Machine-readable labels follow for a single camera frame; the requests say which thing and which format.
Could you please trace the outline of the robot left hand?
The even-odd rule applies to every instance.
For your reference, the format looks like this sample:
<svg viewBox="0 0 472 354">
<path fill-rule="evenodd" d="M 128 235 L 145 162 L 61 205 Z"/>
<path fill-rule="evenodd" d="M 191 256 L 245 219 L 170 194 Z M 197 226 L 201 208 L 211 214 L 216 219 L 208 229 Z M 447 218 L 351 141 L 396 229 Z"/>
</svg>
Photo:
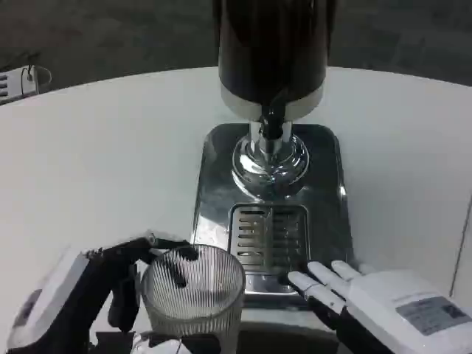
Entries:
<svg viewBox="0 0 472 354">
<path fill-rule="evenodd" d="M 172 249 L 185 260 L 198 259 L 189 241 L 152 230 L 110 246 L 67 251 L 22 305 L 7 353 L 87 353 L 91 327 L 108 298 L 110 326 L 131 332 L 140 308 L 137 262 L 150 265 Z"/>
</svg>

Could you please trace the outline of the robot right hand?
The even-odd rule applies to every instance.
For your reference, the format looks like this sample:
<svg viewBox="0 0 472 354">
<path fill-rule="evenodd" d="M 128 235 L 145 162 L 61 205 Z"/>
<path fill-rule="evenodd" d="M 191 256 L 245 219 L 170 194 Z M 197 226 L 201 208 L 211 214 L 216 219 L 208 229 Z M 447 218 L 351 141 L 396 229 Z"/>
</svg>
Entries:
<svg viewBox="0 0 472 354">
<path fill-rule="evenodd" d="M 280 280 L 352 353 L 471 352 L 471 312 L 412 271 L 310 261 Z"/>
</svg>

